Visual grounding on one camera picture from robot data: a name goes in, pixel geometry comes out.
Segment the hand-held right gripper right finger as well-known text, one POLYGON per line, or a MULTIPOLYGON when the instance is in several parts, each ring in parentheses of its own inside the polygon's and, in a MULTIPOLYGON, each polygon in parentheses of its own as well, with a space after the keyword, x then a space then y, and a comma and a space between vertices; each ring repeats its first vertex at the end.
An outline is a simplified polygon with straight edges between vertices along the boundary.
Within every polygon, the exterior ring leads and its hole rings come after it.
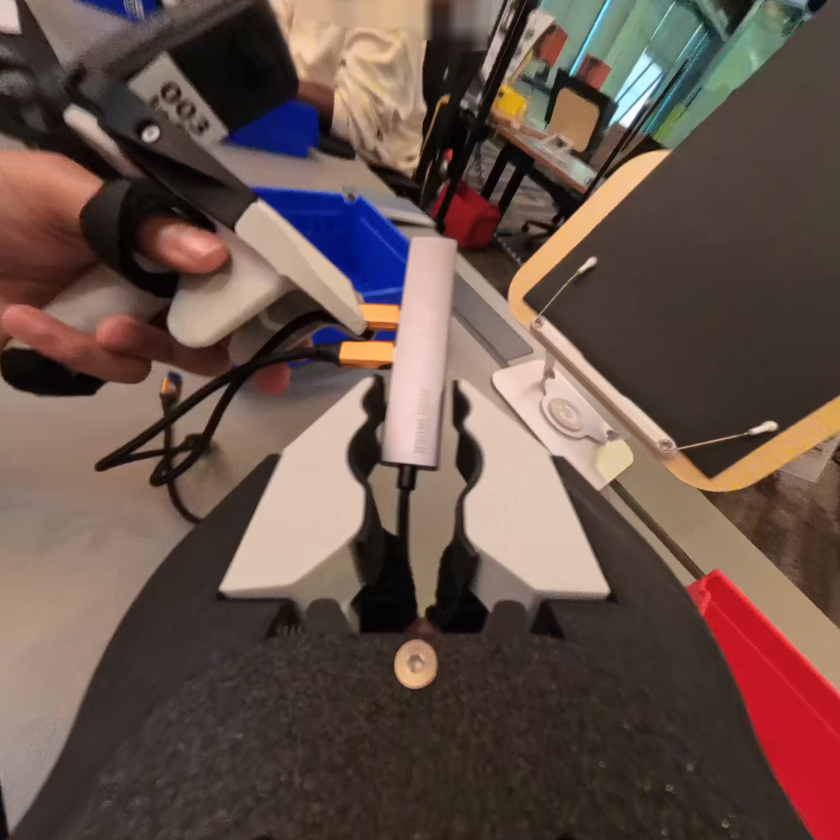
POLYGON ((455 465, 465 487, 428 621, 474 633, 500 603, 601 602, 611 589, 549 451, 466 380, 453 383, 455 465))

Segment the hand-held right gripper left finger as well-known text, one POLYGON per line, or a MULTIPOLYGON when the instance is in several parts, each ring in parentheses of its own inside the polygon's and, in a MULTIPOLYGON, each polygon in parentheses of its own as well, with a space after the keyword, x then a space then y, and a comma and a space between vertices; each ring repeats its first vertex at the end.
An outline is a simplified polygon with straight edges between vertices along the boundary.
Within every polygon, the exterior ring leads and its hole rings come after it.
POLYGON ((351 625, 400 632, 417 620, 407 549, 382 524, 370 477, 381 461, 385 379, 364 377, 287 445, 218 593, 332 600, 351 625))

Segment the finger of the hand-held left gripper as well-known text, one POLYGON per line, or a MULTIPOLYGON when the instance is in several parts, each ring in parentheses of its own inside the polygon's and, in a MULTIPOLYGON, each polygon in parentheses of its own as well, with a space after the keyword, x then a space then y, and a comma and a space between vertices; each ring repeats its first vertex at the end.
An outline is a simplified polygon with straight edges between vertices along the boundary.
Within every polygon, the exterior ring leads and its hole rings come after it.
POLYGON ((368 322, 350 279, 265 201, 252 202, 234 232, 277 276, 274 288, 249 302, 238 324, 267 310, 290 291, 301 291, 350 334, 360 337, 367 331, 368 322))
POLYGON ((291 350, 310 338, 310 326, 292 329, 285 338, 281 337, 272 350, 264 350, 278 333, 288 324, 304 314, 287 308, 268 308, 247 321, 234 332, 228 343, 228 358, 232 365, 243 365, 262 353, 271 354, 291 350))

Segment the blue plastic bin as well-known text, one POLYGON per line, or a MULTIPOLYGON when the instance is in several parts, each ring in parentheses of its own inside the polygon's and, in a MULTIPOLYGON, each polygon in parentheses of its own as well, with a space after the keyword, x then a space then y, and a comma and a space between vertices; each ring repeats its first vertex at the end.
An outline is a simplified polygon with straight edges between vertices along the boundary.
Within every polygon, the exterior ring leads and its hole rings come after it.
POLYGON ((350 279, 364 303, 402 303, 408 239, 366 199, 265 186, 255 193, 350 279))
POLYGON ((224 141, 244 148, 307 158, 320 142, 319 112, 299 100, 290 100, 231 132, 224 141))

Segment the black cable orange plugs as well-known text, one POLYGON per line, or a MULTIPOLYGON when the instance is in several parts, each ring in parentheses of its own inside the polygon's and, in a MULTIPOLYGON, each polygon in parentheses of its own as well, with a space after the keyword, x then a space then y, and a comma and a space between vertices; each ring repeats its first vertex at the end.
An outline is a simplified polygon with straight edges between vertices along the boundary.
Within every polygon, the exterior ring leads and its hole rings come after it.
MULTIPOLYGON (((400 318, 400 308, 398 306, 392 305, 373 305, 373 304, 364 304, 362 306, 363 315, 367 318, 367 331, 364 333, 363 337, 360 339, 347 339, 344 342, 348 341, 373 341, 373 336, 378 332, 394 332, 398 326, 399 318, 400 318)), ((264 350, 272 350, 274 345, 278 343, 278 340, 283 337, 285 338, 286 335, 291 331, 291 327, 287 327, 282 332, 279 332, 275 338, 268 343, 264 350)), ((311 348, 310 346, 302 346, 302 347, 295 347, 291 350, 300 350, 311 348)), ((259 356, 256 356, 251 361, 261 359, 266 357, 267 355, 272 353, 261 353, 259 356)), ((271 367, 262 371, 270 370, 277 368, 278 366, 271 367)), ((200 434, 193 434, 189 435, 184 438, 184 440, 180 444, 175 444, 175 455, 173 457, 173 466, 169 469, 164 470, 163 468, 159 467, 159 463, 161 461, 161 457, 155 457, 159 460, 156 467, 153 469, 150 475, 150 485, 152 487, 165 487, 171 481, 176 481, 180 478, 183 474, 186 473, 187 470, 192 468, 197 461, 204 457, 207 451, 210 449, 211 444, 213 442, 215 433, 219 424, 221 423, 224 414, 229 406, 229 404, 233 401, 235 395, 230 395, 229 393, 223 392, 220 396, 217 404, 213 412, 211 413, 203 431, 200 434)), ((163 438, 162 435, 153 438, 149 443, 144 444, 140 451, 145 450, 163 450, 163 438)))
POLYGON ((234 396, 239 388, 259 371, 293 362, 321 362, 355 370, 385 370, 390 368, 393 363, 394 348, 393 342, 348 341, 316 345, 300 350, 285 350, 269 354, 261 359, 252 360, 218 376, 199 388, 170 412, 165 412, 159 421, 144 429, 134 439, 101 458, 94 465, 94 469, 98 473, 102 473, 140 460, 162 457, 163 450, 145 450, 142 452, 140 448, 153 438, 162 435, 181 417, 191 412, 217 391, 224 390, 225 393, 234 396))

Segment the grey USB hub with cable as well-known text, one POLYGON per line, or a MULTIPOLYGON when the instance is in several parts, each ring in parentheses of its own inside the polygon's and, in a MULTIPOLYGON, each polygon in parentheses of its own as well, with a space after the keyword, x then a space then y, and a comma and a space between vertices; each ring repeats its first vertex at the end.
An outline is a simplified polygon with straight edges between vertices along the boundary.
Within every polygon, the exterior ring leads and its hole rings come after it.
POLYGON ((442 237, 413 238, 408 250, 381 449, 382 463, 397 469, 395 535, 404 559, 417 473, 438 468, 457 250, 442 237))

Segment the red plastic bin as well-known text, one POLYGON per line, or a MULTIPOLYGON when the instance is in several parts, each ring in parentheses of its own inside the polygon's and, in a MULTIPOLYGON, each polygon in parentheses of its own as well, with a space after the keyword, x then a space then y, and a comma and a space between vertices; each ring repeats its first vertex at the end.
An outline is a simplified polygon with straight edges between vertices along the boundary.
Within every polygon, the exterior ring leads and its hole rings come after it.
POLYGON ((460 182, 444 220, 444 236, 461 250, 482 251, 489 248, 500 222, 499 206, 460 182))
POLYGON ((839 838, 839 695, 729 578, 687 586, 741 692, 759 745, 809 834, 839 838))

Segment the person's left hand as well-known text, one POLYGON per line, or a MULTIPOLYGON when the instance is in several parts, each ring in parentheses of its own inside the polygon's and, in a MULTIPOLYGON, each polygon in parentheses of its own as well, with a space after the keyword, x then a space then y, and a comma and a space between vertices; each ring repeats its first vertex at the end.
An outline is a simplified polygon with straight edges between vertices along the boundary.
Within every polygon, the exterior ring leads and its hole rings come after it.
POLYGON ((161 319, 117 314, 86 334, 44 311, 98 262, 82 235, 80 213, 101 186, 59 154, 2 151, 2 344, 15 340, 74 372, 120 384, 142 382, 153 363, 209 377, 228 371, 226 342, 186 348, 161 319))

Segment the black stand pole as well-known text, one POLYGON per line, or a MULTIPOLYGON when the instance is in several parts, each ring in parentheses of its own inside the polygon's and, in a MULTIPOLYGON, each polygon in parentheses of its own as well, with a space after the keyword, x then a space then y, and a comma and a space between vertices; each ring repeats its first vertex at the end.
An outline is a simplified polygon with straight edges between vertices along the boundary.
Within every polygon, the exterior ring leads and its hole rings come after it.
POLYGON ((501 2, 489 33, 449 42, 434 38, 424 77, 434 70, 419 162, 416 204, 431 213, 440 193, 448 212, 470 157, 487 135, 490 112, 512 70, 539 2, 501 2))

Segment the wooden work table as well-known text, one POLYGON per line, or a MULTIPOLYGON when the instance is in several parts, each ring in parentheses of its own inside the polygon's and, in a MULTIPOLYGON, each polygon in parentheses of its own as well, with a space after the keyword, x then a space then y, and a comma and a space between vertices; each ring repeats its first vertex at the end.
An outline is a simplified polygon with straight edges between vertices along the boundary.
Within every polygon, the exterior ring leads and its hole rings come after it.
POLYGON ((573 196, 583 197, 593 188, 596 172, 552 135, 527 124, 517 126, 502 117, 491 117, 489 126, 500 149, 485 179, 483 197, 492 196, 509 166, 513 168, 509 185, 515 175, 541 173, 573 196))

